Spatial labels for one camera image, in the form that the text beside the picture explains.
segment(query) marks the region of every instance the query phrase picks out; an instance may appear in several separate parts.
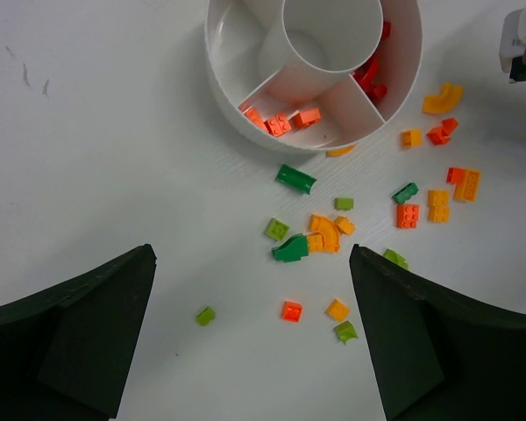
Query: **curved lego brick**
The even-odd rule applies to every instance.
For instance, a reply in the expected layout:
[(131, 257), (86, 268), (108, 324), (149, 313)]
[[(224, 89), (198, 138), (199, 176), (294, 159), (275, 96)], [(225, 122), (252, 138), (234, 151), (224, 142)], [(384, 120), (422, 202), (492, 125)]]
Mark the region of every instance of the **curved lego brick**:
[(334, 151), (327, 151), (325, 154), (327, 156), (341, 156), (347, 155), (349, 152), (352, 152), (355, 146), (344, 147), (343, 149), (335, 149)]
[(341, 250), (341, 234), (335, 224), (326, 217), (312, 215), (309, 229), (323, 234), (323, 250), (329, 253), (338, 253)]
[(462, 99), (464, 88), (445, 83), (440, 95), (428, 95), (424, 98), (423, 112), (426, 114), (445, 114), (452, 111)]

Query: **lego brick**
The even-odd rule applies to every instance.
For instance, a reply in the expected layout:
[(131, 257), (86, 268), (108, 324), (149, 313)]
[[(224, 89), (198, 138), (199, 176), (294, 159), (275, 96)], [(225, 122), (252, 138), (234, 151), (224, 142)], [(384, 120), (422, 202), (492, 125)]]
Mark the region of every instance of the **lego brick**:
[(258, 126), (263, 132), (269, 132), (267, 126), (263, 122), (263, 118), (261, 118), (261, 115), (255, 107), (248, 109), (246, 112), (244, 112), (244, 115), (250, 120), (252, 120), (252, 122), (256, 126)]
[(298, 171), (286, 164), (281, 167), (275, 180), (277, 182), (282, 182), (293, 189), (298, 189), (307, 195), (310, 194), (312, 186), (316, 182), (314, 177), (310, 177), (302, 171)]
[(382, 35), (380, 41), (385, 41), (392, 34), (392, 23), (388, 20), (385, 20), (382, 25)]
[(308, 240), (308, 250), (310, 253), (322, 252), (325, 247), (325, 239), (320, 232), (314, 232), (306, 236)]
[(354, 80), (366, 92), (370, 90), (376, 75), (380, 72), (380, 62), (375, 54), (353, 74)]
[(303, 234), (293, 235), (282, 246), (272, 249), (272, 253), (277, 261), (285, 263), (299, 261), (309, 255), (308, 240)]
[(338, 217), (335, 219), (335, 226), (344, 235), (352, 235), (355, 231), (355, 226), (347, 217)]
[(445, 114), (456, 108), (462, 99), (464, 88), (445, 83), (440, 95), (428, 95), (424, 98), (423, 112), (426, 114)]
[(292, 122), (297, 129), (307, 129), (311, 125), (314, 125), (322, 118), (319, 112), (319, 108), (312, 108), (311, 110), (300, 111), (294, 117)]
[(421, 137), (421, 131), (417, 129), (402, 132), (402, 146), (408, 149), (420, 146), (423, 143)]
[(207, 306), (205, 307), (203, 311), (197, 314), (196, 322), (201, 326), (206, 326), (216, 317), (217, 317), (216, 312), (212, 310), (209, 306)]
[(405, 258), (403, 256), (401, 256), (400, 254), (398, 254), (397, 252), (395, 252), (394, 250), (390, 250), (389, 248), (386, 249), (386, 251), (384, 252), (383, 256), (386, 259), (388, 259), (389, 261), (392, 261), (393, 263), (395, 263), (400, 268), (404, 268), (405, 270), (409, 270), (409, 265), (405, 261)]
[(285, 301), (282, 307), (282, 318), (288, 322), (298, 323), (302, 317), (302, 311), (301, 304)]
[(355, 146), (348, 146), (344, 147), (342, 149), (335, 149), (334, 151), (327, 151), (325, 154), (330, 157), (337, 157), (342, 155), (347, 155), (349, 152), (352, 152), (352, 150), (355, 148)]
[(396, 202), (397, 204), (404, 204), (418, 192), (419, 188), (417, 187), (417, 185), (414, 182), (410, 182), (403, 189), (395, 193), (392, 196), (392, 199), (394, 199), (394, 202)]
[(335, 326), (335, 333), (339, 337), (339, 340), (343, 342), (343, 345), (347, 345), (347, 342), (351, 339), (357, 339), (357, 331), (350, 321), (343, 322), (341, 325)]
[(282, 241), (287, 235), (289, 229), (290, 227), (285, 223), (281, 222), (278, 219), (271, 218), (271, 220), (269, 221), (269, 225), (267, 226), (267, 230), (265, 231), (265, 234), (267, 235), (267, 237), (276, 239), (277, 241)]
[(335, 209), (337, 211), (351, 211), (354, 208), (354, 199), (352, 197), (336, 197)]
[(312, 215), (309, 220), (309, 230), (323, 234), (325, 252), (338, 253), (341, 250), (341, 235), (335, 224), (328, 218)]
[(292, 126), (288, 122), (287, 115), (284, 112), (269, 118), (265, 122), (265, 125), (267, 126), (269, 133), (275, 136), (275, 138), (292, 130)]
[(327, 314), (329, 317), (337, 320), (338, 322), (345, 320), (350, 311), (351, 310), (346, 305), (337, 299), (333, 300), (333, 302), (327, 308)]
[(449, 201), (448, 190), (429, 190), (429, 206), (446, 206)]
[(435, 127), (427, 133), (427, 136), (429, 137), (430, 141), (434, 146), (446, 145), (448, 142), (451, 141), (450, 138), (444, 135), (444, 130), (442, 127)]
[(442, 120), (442, 132), (444, 136), (450, 136), (459, 126), (456, 118), (445, 118)]
[(419, 220), (419, 205), (398, 204), (397, 205), (397, 227), (403, 230), (417, 228)]
[(462, 202), (475, 202), (480, 181), (481, 173), (479, 171), (467, 169), (464, 180), (456, 186), (454, 199)]
[(450, 184), (460, 184), (464, 180), (465, 173), (465, 170), (462, 168), (450, 167), (448, 168), (446, 182)]
[(439, 223), (450, 221), (450, 208), (448, 206), (431, 206), (429, 208), (429, 221)]

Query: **scratch mark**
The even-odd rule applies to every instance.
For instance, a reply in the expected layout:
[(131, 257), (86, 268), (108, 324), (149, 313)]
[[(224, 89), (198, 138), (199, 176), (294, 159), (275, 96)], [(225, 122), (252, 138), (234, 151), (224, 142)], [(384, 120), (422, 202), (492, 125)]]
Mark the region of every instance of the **scratch mark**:
[(24, 63), (24, 83), (27, 85), (28, 88), (31, 87), (29, 84), (29, 79), (27, 79), (27, 66)]
[(49, 79), (46, 80), (46, 82), (45, 82), (45, 86), (43, 86), (43, 95), (44, 95), (44, 96), (48, 96), (48, 95), (46, 94), (46, 90), (47, 90), (47, 89), (49, 89)]
[(8, 46), (5, 47), (6, 48), (6, 51), (8, 52), (8, 54), (10, 55), (10, 57), (12, 59), (15, 59), (16, 58), (16, 55), (14, 54), (13, 51), (10, 50), (10, 48)]

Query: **lime green lego brick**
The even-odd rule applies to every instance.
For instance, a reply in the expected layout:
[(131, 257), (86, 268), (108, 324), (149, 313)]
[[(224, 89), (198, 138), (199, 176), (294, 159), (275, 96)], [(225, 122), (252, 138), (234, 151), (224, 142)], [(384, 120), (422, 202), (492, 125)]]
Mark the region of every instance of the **lime green lego brick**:
[(316, 182), (314, 177), (304, 174), (302, 171), (298, 171), (286, 164), (279, 170), (276, 180), (292, 187), (293, 189), (298, 189), (307, 195), (309, 195), (312, 186)]
[(271, 220), (269, 221), (269, 225), (267, 226), (267, 230), (265, 231), (265, 234), (268, 237), (271, 237), (272, 239), (282, 241), (282, 239), (286, 237), (289, 229), (290, 227), (285, 223), (281, 222), (278, 219), (271, 218)]
[(357, 331), (354, 329), (354, 326), (350, 321), (343, 322), (341, 325), (335, 326), (335, 333), (339, 337), (339, 340), (343, 342), (344, 345), (351, 339), (358, 339)]
[(397, 266), (404, 268), (405, 270), (409, 270), (409, 265), (405, 261), (405, 258), (395, 252), (394, 250), (390, 250), (389, 248), (384, 252), (384, 257), (393, 263), (395, 263)]
[(212, 320), (217, 317), (217, 314), (209, 306), (207, 306), (203, 311), (201, 311), (196, 316), (196, 322), (201, 326), (208, 325)]
[(417, 185), (414, 182), (410, 182), (403, 189), (401, 189), (397, 193), (395, 193), (392, 196), (392, 198), (394, 199), (394, 202), (396, 202), (397, 204), (404, 204), (411, 197), (416, 195), (418, 192), (419, 192), (419, 188), (417, 187)]
[(354, 199), (352, 197), (336, 197), (335, 209), (337, 211), (351, 211), (354, 208)]
[(299, 261), (302, 257), (309, 256), (308, 239), (304, 234), (293, 235), (282, 246), (275, 247), (272, 252), (277, 261), (285, 263)]

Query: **white round container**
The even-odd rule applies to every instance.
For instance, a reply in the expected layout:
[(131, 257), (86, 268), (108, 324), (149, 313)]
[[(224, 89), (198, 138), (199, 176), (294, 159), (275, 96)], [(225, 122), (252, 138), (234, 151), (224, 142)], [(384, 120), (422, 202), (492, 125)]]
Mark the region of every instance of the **white round container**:
[[(380, 42), (382, 21), (391, 37)], [(210, 0), (205, 46), (218, 106), (249, 140), (275, 150), (320, 152), (353, 145), (380, 129), (403, 105), (422, 52), (416, 0)], [(377, 104), (352, 72), (372, 54)], [(264, 120), (318, 107), (319, 123), (276, 138), (244, 112)]]

